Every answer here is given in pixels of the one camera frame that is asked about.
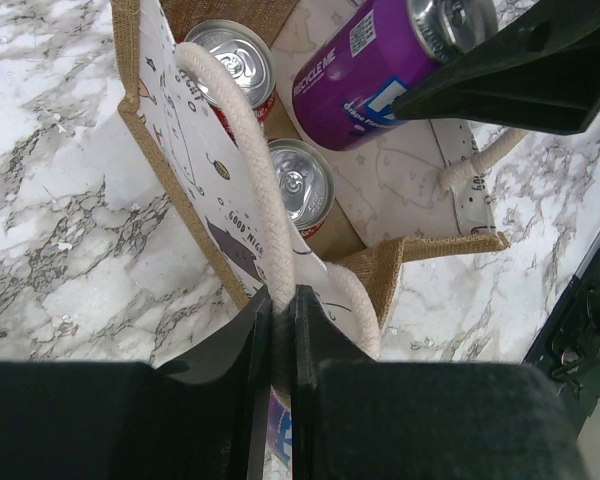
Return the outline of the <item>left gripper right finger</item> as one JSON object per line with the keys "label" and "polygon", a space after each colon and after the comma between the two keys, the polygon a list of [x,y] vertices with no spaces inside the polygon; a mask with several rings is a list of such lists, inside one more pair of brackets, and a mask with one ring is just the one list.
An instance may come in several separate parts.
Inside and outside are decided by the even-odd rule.
{"label": "left gripper right finger", "polygon": [[292,327],[296,479],[581,479],[564,406],[528,365],[379,362],[300,286]]}

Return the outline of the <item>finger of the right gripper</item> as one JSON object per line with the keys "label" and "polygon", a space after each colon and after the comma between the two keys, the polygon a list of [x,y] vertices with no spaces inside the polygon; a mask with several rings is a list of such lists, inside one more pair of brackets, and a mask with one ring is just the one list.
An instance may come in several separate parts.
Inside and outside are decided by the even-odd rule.
{"label": "finger of the right gripper", "polygon": [[537,2],[398,97],[402,120],[457,118],[551,134],[600,110],[600,0]]}

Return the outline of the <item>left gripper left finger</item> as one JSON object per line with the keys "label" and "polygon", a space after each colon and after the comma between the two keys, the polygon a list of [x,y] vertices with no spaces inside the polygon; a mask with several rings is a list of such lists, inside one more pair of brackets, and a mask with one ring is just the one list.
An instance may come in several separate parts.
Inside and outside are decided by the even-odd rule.
{"label": "left gripper left finger", "polygon": [[271,299],[159,367],[0,361],[0,479],[258,479]]}

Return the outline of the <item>purple Fanta can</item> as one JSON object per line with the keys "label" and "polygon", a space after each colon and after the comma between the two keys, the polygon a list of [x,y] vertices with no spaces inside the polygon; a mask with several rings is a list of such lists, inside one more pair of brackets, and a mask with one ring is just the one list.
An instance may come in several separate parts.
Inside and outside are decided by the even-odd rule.
{"label": "purple Fanta can", "polygon": [[297,73],[296,119],[319,146],[353,149],[402,125],[393,102],[497,30],[490,1],[367,1]]}

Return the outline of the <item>red cola can front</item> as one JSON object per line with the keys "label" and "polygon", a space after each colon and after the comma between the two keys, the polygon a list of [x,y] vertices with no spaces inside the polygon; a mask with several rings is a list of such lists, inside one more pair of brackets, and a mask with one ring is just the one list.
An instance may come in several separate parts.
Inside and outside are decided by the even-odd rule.
{"label": "red cola can front", "polygon": [[268,143],[285,209],[307,239],[323,225],[335,201],[331,167],[311,145],[291,138]]}

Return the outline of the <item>red cola can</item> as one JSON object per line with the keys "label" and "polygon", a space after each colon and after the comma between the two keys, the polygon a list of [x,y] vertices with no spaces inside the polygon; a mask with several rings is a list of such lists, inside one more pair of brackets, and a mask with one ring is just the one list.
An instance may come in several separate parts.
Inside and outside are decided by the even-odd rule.
{"label": "red cola can", "polygon": [[323,225],[335,201],[331,167],[311,145],[291,138],[268,143],[285,209],[307,239]]}
{"label": "red cola can", "polygon": [[275,64],[265,42],[248,27],[226,19],[196,25],[186,35],[185,42],[205,48],[226,68],[264,129],[276,100]]}

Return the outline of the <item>jute canvas tote bag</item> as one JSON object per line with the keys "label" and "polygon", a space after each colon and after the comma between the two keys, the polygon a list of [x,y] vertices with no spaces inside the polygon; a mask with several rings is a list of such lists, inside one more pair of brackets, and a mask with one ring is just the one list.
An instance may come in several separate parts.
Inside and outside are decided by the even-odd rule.
{"label": "jute canvas tote bag", "polygon": [[461,120],[418,121],[353,152],[330,152],[336,203],[310,237],[294,227],[274,251],[262,227],[257,192],[239,146],[196,83],[177,64],[176,40],[225,13],[271,49],[276,99],[259,133],[298,137],[290,88],[301,64],[354,14],[348,1],[116,1],[116,60],[125,89],[118,109],[191,235],[230,297],[244,306],[278,259],[287,280],[312,287],[325,315],[359,346],[358,318],[384,325],[403,264],[500,252],[491,208],[469,219],[454,195],[439,193],[438,172],[475,151]]}

